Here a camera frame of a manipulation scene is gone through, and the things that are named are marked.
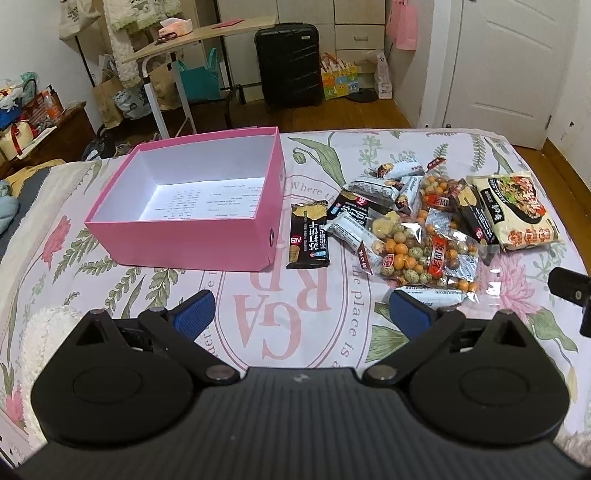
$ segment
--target biscuit package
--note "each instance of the biscuit package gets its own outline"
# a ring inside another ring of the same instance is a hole
[[[290,262],[287,268],[328,267],[326,241],[326,200],[291,205]]]

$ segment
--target blue gripper pad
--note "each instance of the blue gripper pad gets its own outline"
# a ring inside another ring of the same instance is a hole
[[[213,321],[215,314],[216,299],[213,293],[208,292],[177,313],[174,316],[173,326],[175,330],[195,341]]]
[[[403,291],[390,295],[390,320],[409,339],[420,337],[437,319],[437,312]]]

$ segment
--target cracker package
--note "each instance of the cracker package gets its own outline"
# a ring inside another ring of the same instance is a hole
[[[328,267],[326,241],[326,200],[291,205],[290,262],[287,268]]]
[[[381,205],[373,200],[369,200],[361,195],[353,192],[347,192],[343,190],[339,193],[339,196],[330,206],[327,212],[327,220],[334,220],[339,216],[342,211],[347,211],[361,226],[365,226],[368,218],[368,212],[374,210],[386,215],[390,209],[384,205]]]

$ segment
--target black suitcase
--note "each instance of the black suitcase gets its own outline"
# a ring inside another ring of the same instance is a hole
[[[319,36],[314,25],[284,23],[264,28],[255,34],[255,45],[267,105],[322,103]]]

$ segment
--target floral bedsheet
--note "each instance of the floral bedsheet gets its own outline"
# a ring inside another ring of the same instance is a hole
[[[290,204],[332,201],[364,170],[404,157],[424,165],[445,157],[441,174],[454,178],[528,170],[502,137],[480,131],[309,132],[282,134],[281,141],[288,176],[284,216],[275,263],[260,273],[118,265],[83,222],[121,159],[90,165],[28,267],[15,322],[2,339],[0,449],[6,457],[17,463],[30,453],[15,365],[23,328],[40,308],[104,307],[113,317],[130,317],[147,307],[178,305],[208,288],[216,296],[217,314],[198,343],[242,372],[250,365],[364,369],[406,341],[384,304],[389,288],[361,272],[356,256],[333,238],[329,268],[286,270]],[[574,433],[591,427],[591,343],[579,335],[580,309],[550,295],[546,281],[555,266],[580,272],[584,267],[543,191],[541,198],[564,242],[495,260],[501,269],[500,307],[517,312],[556,363],[571,394],[565,428]]]

